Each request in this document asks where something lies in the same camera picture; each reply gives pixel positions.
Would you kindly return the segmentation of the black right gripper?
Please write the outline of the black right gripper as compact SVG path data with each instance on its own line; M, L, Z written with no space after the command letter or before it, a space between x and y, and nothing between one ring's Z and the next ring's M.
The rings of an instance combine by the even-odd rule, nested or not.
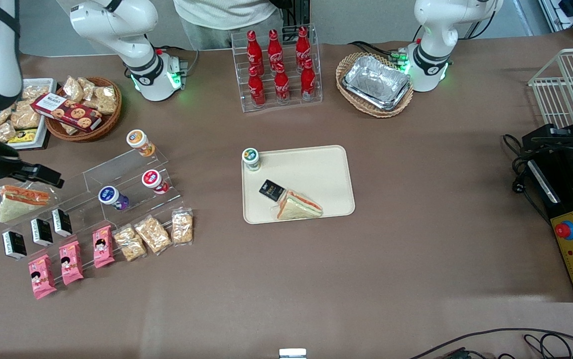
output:
M0 179L2 178L13 178L21 182L41 182L56 188L62 188L65 184L61 173L48 167L23 166L17 150L8 145L0 145Z

